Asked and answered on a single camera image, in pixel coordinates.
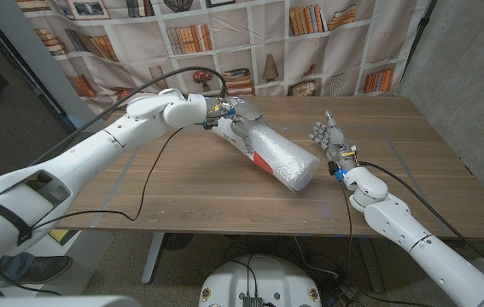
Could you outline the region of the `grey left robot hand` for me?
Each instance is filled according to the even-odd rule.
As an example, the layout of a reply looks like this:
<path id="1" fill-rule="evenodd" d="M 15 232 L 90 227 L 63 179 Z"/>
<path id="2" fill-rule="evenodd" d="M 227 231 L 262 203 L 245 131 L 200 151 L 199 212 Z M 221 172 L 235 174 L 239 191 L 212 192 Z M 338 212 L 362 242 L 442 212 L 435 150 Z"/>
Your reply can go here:
<path id="1" fill-rule="evenodd" d="M 253 157 L 253 146 L 249 126 L 264 124 L 261 111 L 249 100 L 240 96 L 207 97 L 207 115 L 202 123 L 205 130 L 211 130 L 223 137 L 249 158 Z"/>

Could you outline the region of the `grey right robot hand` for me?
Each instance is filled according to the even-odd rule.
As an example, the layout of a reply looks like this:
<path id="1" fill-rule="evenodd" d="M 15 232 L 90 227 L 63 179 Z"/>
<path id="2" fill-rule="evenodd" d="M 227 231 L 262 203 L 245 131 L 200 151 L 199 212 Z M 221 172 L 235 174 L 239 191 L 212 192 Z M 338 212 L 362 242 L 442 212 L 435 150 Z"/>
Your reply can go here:
<path id="1" fill-rule="evenodd" d="M 326 122 L 317 122 L 309 137 L 325 151 L 329 162 L 334 164 L 341 173 L 347 173 L 358 166 L 356 150 L 344 137 L 332 112 L 326 110 L 325 116 Z"/>

